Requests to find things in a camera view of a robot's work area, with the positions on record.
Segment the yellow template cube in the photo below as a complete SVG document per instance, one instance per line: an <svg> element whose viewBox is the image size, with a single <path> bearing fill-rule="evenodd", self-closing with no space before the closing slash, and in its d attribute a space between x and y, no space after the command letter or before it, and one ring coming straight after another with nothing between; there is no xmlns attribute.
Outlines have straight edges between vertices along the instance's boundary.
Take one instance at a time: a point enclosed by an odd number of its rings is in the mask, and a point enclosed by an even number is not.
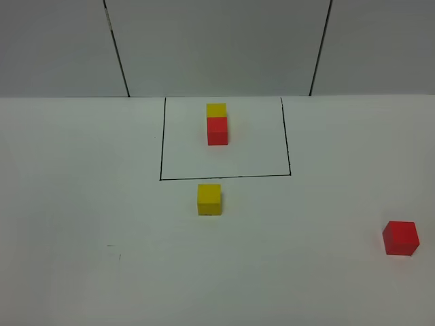
<svg viewBox="0 0 435 326"><path fill-rule="evenodd" d="M226 116L226 103L207 103L207 118Z"/></svg>

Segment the red template cube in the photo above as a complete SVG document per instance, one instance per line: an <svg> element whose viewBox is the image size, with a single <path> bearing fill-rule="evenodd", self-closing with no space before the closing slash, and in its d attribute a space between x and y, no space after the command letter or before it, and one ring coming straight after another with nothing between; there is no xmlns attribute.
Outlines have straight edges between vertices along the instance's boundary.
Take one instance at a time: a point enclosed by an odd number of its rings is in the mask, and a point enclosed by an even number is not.
<svg viewBox="0 0 435 326"><path fill-rule="evenodd" d="M207 118L207 142L210 146L228 144L227 117Z"/></svg>

